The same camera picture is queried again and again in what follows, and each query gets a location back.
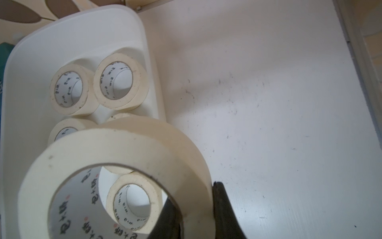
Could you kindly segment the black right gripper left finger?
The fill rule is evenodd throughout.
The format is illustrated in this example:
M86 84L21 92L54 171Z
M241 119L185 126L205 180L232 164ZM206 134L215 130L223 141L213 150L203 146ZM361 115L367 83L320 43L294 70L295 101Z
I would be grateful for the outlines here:
M148 239L180 239L180 212L167 198L161 214Z

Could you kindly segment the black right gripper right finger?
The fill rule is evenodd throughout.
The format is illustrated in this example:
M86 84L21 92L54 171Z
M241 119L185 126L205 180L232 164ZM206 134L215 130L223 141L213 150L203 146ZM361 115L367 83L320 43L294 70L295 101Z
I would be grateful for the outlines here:
M246 239L222 182L212 187L216 239Z

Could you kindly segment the cream tape roll two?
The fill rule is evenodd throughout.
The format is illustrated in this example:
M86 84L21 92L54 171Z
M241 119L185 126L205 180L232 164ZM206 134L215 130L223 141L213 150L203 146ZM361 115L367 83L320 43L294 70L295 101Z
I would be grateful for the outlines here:
M216 235L210 172L195 144L161 120L129 116L65 136L34 161L18 195L22 239L146 239L106 212L111 185L138 172L180 211L183 239Z

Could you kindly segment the cream tape roll five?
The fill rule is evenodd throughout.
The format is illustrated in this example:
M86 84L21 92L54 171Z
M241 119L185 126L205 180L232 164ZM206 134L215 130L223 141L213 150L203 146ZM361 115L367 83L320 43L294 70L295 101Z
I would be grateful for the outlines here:
M52 143L71 133L96 127L98 127L98 125L95 122L88 119L64 119L52 129L48 138L47 145L51 145Z

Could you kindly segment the cream tape roll nine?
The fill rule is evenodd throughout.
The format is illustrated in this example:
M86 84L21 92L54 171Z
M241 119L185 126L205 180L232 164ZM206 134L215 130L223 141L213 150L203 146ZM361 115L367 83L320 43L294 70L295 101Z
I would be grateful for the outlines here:
M138 61L114 53L99 64L93 88L98 102L104 107L130 111L139 107L148 94L148 74Z

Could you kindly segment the cream tape roll six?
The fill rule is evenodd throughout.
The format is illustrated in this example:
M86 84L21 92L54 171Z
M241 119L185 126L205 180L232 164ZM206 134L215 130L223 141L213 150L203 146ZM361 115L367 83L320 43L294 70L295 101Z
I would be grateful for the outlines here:
M53 76L49 95L55 111L66 116L88 116L99 106L93 89L94 72L78 64L61 67Z

